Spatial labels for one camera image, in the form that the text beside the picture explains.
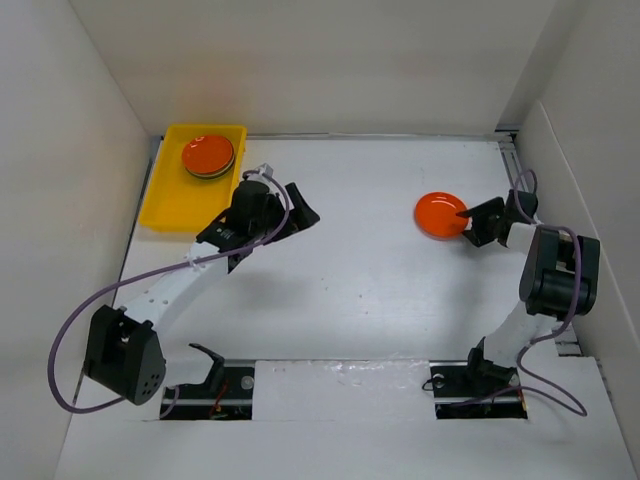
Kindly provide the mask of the orange plate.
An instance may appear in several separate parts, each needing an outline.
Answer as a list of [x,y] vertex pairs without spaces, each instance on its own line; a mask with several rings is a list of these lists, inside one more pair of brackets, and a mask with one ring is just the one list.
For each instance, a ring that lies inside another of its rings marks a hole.
[[467,210],[455,195],[447,192],[430,192],[422,196],[414,208],[414,220],[425,234],[439,239],[461,235],[469,220],[459,216]]
[[234,161],[232,143],[219,135],[206,135],[191,140],[183,149],[181,160],[185,168],[211,172]]

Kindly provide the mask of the blue white patterned plate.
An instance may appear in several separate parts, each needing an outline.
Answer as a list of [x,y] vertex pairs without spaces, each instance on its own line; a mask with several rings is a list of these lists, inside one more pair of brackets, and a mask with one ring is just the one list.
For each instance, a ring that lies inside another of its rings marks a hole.
[[226,175],[228,172],[232,171],[233,168],[234,168],[234,163],[229,163],[225,165],[223,168],[220,168],[211,172],[197,172],[189,168],[185,168],[185,170],[195,178],[198,178],[201,180],[213,180]]

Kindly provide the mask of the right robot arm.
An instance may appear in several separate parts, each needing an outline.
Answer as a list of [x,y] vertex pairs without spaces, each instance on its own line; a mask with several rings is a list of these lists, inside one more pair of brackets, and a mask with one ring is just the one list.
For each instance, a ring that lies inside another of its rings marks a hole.
[[601,243],[532,223],[538,208],[534,193],[510,190],[458,217],[469,219],[464,236],[476,247],[493,241],[527,255],[519,301],[503,323],[470,350],[462,381],[483,394],[509,385],[521,350],[549,332],[556,321],[584,316],[597,297]]

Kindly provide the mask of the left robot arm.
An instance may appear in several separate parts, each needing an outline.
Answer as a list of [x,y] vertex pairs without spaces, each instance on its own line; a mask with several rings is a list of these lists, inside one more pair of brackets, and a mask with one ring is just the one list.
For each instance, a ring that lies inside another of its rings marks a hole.
[[296,184],[249,171],[231,204],[197,234],[182,263],[156,272],[156,283],[118,308],[91,318],[83,373],[122,399],[142,405],[166,381],[161,339],[208,287],[253,250],[304,231],[320,220]]

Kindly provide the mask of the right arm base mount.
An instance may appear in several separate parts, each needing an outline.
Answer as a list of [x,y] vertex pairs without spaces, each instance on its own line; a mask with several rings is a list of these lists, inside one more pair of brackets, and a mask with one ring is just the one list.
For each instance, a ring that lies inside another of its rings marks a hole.
[[515,380],[480,378],[472,380],[465,362],[431,362],[429,378],[422,389],[434,398],[437,420],[528,418],[522,395],[511,390]]

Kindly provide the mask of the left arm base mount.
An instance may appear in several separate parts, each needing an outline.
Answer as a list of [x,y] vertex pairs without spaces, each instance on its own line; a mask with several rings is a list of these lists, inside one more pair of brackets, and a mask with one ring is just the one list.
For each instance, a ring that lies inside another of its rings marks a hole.
[[256,362],[226,360],[198,344],[189,347],[206,355],[207,375],[164,390],[160,420],[250,421],[253,414]]

